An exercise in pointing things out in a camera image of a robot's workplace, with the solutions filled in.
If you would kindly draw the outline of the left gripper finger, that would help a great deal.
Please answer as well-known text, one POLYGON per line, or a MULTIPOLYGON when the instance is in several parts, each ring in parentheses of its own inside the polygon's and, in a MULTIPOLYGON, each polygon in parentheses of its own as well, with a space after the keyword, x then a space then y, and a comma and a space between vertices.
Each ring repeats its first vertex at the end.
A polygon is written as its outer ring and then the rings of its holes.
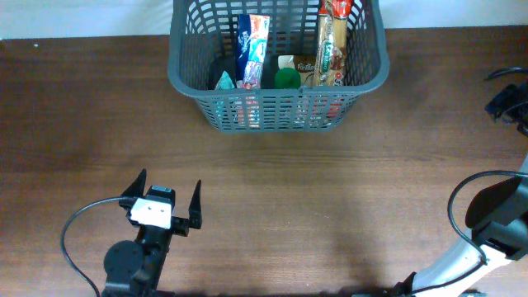
POLYGON ((126 197, 143 197, 144 188, 147 179, 147 170, 141 170, 136 179, 122 192, 122 196, 126 197))
POLYGON ((189 226, 191 229, 201 229, 202 226, 200 190, 201 180, 196 183, 196 187, 191 198, 191 203, 188 208, 190 221, 189 226))

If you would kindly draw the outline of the light green wet wipes pack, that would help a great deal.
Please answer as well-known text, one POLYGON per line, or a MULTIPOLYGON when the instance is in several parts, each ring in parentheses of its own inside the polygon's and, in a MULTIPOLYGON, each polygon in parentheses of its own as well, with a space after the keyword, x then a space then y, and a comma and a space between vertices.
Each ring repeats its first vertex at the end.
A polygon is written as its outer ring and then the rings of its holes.
MULTIPOLYGON (((235 85, 233 84, 233 80, 229 76, 229 74, 226 71, 223 71, 218 82, 215 84, 215 91, 222 91, 222 90, 230 90, 234 89, 235 85)), ((214 102, 215 112, 216 115, 222 119, 224 117, 224 113, 226 113, 226 106, 224 103, 224 99, 218 99, 214 102)))

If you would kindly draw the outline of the grey plastic shopping basket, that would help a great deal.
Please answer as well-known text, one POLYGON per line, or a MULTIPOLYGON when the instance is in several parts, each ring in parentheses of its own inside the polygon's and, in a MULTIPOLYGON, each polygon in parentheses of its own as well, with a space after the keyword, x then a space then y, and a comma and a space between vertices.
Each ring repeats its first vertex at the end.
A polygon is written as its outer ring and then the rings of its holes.
POLYGON ((175 1, 170 29, 168 78, 195 100, 205 118, 227 133, 320 131, 337 126, 359 95, 389 75, 383 20, 376 1, 354 1, 346 18, 346 58, 341 86, 277 89, 282 55, 315 55, 320 1, 175 1), (236 78, 241 14, 270 18, 262 85, 216 89, 223 73, 236 78))

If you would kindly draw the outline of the green lid jar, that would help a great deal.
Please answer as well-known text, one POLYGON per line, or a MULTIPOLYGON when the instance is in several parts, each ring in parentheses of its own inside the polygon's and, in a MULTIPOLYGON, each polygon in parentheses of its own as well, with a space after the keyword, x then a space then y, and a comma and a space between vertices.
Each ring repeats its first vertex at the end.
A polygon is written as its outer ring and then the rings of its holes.
POLYGON ((274 77, 275 89, 298 89, 301 87, 300 73, 294 68, 280 68, 274 77))

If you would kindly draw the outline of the beige snack bag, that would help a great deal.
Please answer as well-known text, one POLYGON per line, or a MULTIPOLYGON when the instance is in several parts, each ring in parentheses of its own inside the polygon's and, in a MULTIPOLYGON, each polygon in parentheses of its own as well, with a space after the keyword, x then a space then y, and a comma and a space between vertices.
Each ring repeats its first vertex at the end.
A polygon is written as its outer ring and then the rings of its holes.
POLYGON ((294 68, 300 73, 301 87, 312 87, 315 57, 312 55, 281 55, 277 59, 280 68, 294 68))

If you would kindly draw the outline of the red spaghetti package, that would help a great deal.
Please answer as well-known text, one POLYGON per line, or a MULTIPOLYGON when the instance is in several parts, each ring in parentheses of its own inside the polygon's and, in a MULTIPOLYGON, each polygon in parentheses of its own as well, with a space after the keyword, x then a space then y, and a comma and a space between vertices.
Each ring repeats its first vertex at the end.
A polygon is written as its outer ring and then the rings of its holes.
POLYGON ((314 87, 340 87, 345 78, 347 20, 352 0, 321 0, 314 87))

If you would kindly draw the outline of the Kleenex tissue multipack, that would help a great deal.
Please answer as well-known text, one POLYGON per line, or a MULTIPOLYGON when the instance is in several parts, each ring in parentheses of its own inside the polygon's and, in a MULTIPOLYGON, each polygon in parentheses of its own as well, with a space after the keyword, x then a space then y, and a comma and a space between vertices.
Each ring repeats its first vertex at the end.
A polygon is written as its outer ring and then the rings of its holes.
POLYGON ((236 88, 261 88, 271 17, 256 14, 238 16, 235 82, 236 88))

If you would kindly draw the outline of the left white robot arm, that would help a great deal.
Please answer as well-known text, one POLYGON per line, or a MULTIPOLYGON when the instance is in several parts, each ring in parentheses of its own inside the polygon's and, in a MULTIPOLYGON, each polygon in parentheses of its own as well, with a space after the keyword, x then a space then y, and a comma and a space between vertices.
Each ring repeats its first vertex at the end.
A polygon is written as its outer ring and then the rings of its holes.
POLYGON ((181 218, 172 214, 176 192, 163 186, 146 188, 146 178, 147 171, 142 170, 120 196, 119 206, 139 231, 135 240, 120 241, 106 253, 104 296, 174 296, 174 292, 158 289, 172 238, 186 237, 191 229, 201 228, 200 181, 189 204, 189 215, 181 218))

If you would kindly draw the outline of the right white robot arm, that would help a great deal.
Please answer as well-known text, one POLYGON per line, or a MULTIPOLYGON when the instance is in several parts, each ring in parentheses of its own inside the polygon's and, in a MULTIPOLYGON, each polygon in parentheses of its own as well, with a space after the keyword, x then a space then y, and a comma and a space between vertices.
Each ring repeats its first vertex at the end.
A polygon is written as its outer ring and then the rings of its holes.
POLYGON ((398 283, 390 296, 470 296, 470 287, 488 273, 526 257, 527 162, 518 171, 492 170, 466 177, 451 192, 447 214, 459 239, 432 265, 398 283), (483 177, 506 179, 477 193, 462 230, 453 214, 455 198, 483 177))

